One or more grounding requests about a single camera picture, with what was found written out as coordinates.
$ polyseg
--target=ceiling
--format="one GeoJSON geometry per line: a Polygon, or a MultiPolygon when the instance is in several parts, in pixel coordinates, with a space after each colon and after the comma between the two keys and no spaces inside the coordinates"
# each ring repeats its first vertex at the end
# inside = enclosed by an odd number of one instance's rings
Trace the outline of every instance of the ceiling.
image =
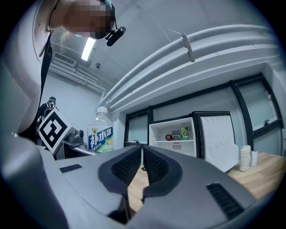
{"type": "Polygon", "coordinates": [[[237,0],[113,0],[118,27],[126,33],[112,46],[97,40],[88,61],[81,59],[86,38],[71,35],[62,44],[62,31],[51,37],[54,52],[76,60],[115,85],[149,55],[177,40],[179,33],[192,34],[220,25],[266,25],[253,9],[237,0]]]}

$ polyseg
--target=wooden tabletop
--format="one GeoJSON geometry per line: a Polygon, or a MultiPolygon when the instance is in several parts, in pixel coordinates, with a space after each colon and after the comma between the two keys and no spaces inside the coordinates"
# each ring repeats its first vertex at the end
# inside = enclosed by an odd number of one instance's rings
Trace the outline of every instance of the wooden tabletop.
{"type": "MultiPolygon", "coordinates": [[[[143,189],[149,186],[147,172],[143,171],[142,167],[139,168],[128,187],[129,204],[135,212],[142,206],[143,189]]],[[[285,157],[258,153],[257,166],[241,172],[239,165],[236,165],[227,174],[242,184],[256,199],[259,199],[277,188],[285,168],[285,157]]]]}

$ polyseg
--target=window pane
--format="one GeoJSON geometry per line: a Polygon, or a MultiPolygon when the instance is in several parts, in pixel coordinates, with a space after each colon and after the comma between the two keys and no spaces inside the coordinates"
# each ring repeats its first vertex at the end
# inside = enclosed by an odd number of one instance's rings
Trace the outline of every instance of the window pane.
{"type": "Polygon", "coordinates": [[[139,143],[147,144],[148,116],[143,115],[129,120],[128,141],[137,140],[139,143]]]}
{"type": "Polygon", "coordinates": [[[239,104],[230,88],[154,109],[154,121],[188,115],[193,111],[229,111],[237,146],[246,144],[244,120],[239,104]]]}
{"type": "Polygon", "coordinates": [[[253,140],[254,150],[263,153],[281,155],[282,152],[282,136],[281,128],[276,128],[267,134],[264,134],[253,140]]]}
{"type": "Polygon", "coordinates": [[[271,98],[261,82],[239,87],[250,114],[253,130],[264,126],[266,120],[273,122],[277,119],[271,98]]]}

